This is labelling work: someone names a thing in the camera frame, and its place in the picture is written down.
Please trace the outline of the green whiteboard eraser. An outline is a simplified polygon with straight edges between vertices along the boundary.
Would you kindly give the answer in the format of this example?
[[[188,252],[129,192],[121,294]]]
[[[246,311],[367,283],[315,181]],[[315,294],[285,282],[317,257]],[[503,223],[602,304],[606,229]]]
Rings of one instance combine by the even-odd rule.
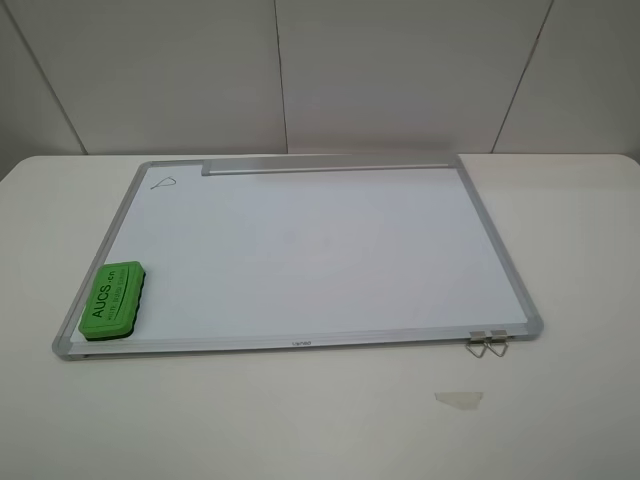
[[[86,341],[129,337],[135,329],[146,271],[137,261],[102,265],[78,324]]]

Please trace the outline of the aluminium framed whiteboard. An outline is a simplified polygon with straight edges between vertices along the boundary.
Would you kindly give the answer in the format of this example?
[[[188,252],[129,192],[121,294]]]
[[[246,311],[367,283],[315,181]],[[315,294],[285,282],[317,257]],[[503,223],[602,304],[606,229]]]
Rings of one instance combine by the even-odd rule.
[[[513,341],[538,310],[459,168],[203,177],[211,157],[141,164],[57,333],[64,360]],[[172,176],[174,186],[151,190]],[[134,332],[78,331],[97,270],[146,271]]]

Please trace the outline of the silver pen tray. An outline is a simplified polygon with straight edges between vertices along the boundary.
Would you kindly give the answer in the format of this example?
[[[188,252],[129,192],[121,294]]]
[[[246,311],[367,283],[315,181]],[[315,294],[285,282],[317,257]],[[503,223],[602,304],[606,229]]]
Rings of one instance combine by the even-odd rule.
[[[446,153],[282,155],[208,159],[203,162],[201,175],[459,168],[460,165],[458,155]]]

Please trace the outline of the black marker scribble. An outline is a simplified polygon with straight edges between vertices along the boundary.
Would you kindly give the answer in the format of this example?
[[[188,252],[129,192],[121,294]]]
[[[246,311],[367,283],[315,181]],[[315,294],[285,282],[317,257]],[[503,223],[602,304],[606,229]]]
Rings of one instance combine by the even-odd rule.
[[[176,183],[177,183],[177,181],[176,181],[175,178],[173,178],[172,176],[168,176],[168,177],[165,177],[165,178],[159,180],[155,184],[153,184],[150,187],[150,189],[154,190],[154,189],[157,189],[157,188],[174,186]]]

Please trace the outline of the left metal hanging clip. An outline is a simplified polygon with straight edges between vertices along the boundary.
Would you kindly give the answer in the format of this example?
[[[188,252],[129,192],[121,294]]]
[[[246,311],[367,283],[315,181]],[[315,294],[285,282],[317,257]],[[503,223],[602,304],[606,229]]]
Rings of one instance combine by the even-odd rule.
[[[466,350],[475,358],[481,359],[488,350],[488,338],[485,331],[472,331],[465,344]]]

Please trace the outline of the metal hanging clip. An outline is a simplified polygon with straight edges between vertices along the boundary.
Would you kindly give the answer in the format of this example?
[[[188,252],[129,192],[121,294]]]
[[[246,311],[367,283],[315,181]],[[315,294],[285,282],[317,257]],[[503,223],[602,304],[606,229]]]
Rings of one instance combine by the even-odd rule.
[[[491,330],[485,344],[496,357],[503,358],[509,349],[510,336],[505,329]]]
[[[466,350],[475,358],[481,359],[488,350],[488,338],[485,331],[472,331],[465,344]]]

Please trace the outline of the right metal hanging clip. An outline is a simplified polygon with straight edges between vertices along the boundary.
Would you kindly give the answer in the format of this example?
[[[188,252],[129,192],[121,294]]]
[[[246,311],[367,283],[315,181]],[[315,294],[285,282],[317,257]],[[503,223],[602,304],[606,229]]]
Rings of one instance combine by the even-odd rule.
[[[510,336],[505,329],[491,330],[485,344],[496,357],[503,358],[509,349]]]

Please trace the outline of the clear tape piece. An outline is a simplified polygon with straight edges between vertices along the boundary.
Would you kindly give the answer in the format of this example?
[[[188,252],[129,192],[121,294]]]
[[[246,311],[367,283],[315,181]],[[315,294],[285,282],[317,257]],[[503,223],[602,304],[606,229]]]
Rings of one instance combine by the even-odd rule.
[[[483,392],[454,391],[436,392],[435,399],[445,405],[460,411],[477,410],[484,398]]]

